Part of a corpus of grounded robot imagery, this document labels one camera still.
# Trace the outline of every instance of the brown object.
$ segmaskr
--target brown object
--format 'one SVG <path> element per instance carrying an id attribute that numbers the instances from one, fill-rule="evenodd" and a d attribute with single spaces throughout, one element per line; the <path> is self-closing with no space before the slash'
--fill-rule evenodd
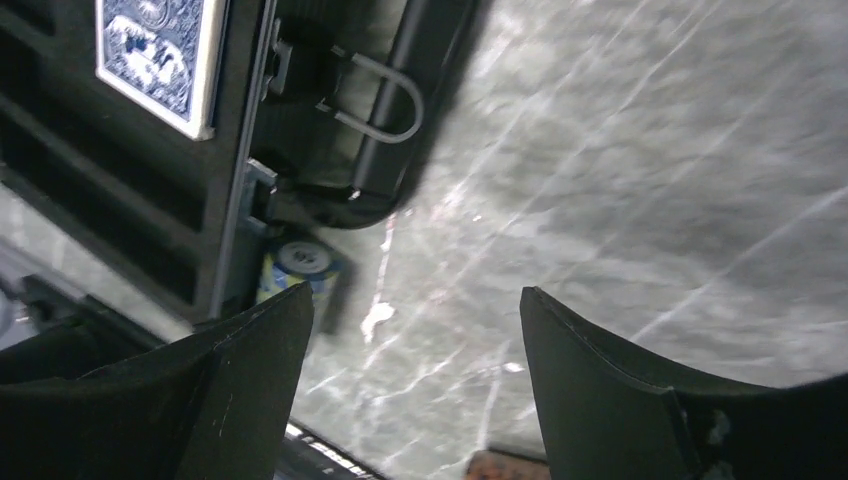
<path id="1" fill-rule="evenodd" d="M 471 457 L 465 480 L 551 480 L 544 463 L 506 453 L 480 451 Z"/>

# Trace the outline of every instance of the gray marble countertop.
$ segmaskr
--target gray marble countertop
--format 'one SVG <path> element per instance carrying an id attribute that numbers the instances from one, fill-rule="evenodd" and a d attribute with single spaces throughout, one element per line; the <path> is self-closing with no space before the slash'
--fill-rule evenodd
<path id="1" fill-rule="evenodd" d="M 388 46 L 402 4 L 380 5 L 362 27 Z M 711 373 L 848 370 L 845 25 L 839 0 L 494 2 L 410 205 L 319 232 L 356 276 L 293 415 L 394 478 L 458 479 L 489 442 L 540 451 L 525 285 Z M 0 225 L 184 330 L 7 191 Z"/>

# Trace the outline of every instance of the white card border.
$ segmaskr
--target white card border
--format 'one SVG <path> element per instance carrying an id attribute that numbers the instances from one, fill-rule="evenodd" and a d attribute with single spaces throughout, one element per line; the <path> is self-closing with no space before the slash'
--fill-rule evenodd
<path id="1" fill-rule="evenodd" d="M 201 78 L 196 79 L 191 92 L 191 116 L 188 120 L 171 112 L 161 104 L 147 98 L 135 87 L 121 78 L 106 70 L 105 52 L 103 49 L 103 1 L 95 1 L 95 15 L 97 26 L 97 78 L 124 94 L 130 100 L 156 115 L 183 135 L 192 140 L 208 140 L 214 136 L 214 129 L 209 125 L 212 115 L 212 101 L 218 80 L 218 63 L 221 57 L 221 39 L 223 36 L 224 13 L 227 0 L 201 0 L 203 2 L 203 13 L 200 19 L 200 43 L 197 51 L 196 72 L 206 72 Z"/>

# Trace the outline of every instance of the metal loop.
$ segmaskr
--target metal loop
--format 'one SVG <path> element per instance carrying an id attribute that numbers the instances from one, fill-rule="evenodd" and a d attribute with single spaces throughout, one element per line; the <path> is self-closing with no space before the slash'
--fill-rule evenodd
<path id="1" fill-rule="evenodd" d="M 418 88 L 418 85 L 416 85 L 411 78 L 401 72 L 398 72 L 393 68 L 383 65 L 382 63 L 359 53 L 354 53 L 350 56 L 347 56 L 344 50 L 339 47 L 334 47 L 333 53 L 341 57 L 346 57 L 354 65 L 362 67 L 368 71 L 374 72 L 377 75 L 401 87 L 412 99 L 412 104 L 415 108 L 415 120 L 413 121 L 412 126 L 410 126 L 405 132 L 389 133 L 377 127 L 374 127 L 362 118 L 347 113 L 343 110 L 330 107 L 325 103 L 324 100 L 322 100 L 318 105 L 316 105 L 319 110 L 332 114 L 333 118 L 340 121 L 341 123 L 381 143 L 394 144 L 405 142 L 406 140 L 409 140 L 413 135 L 418 133 L 418 130 L 421 129 L 421 124 L 424 123 L 424 95 L 421 94 L 421 90 Z"/>

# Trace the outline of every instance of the deck of cards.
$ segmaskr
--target deck of cards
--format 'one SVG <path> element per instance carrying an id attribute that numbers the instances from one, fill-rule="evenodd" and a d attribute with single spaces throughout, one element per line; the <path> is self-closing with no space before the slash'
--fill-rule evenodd
<path id="1" fill-rule="evenodd" d="M 97 77 L 192 140 L 212 137 L 226 0 L 96 0 Z"/>

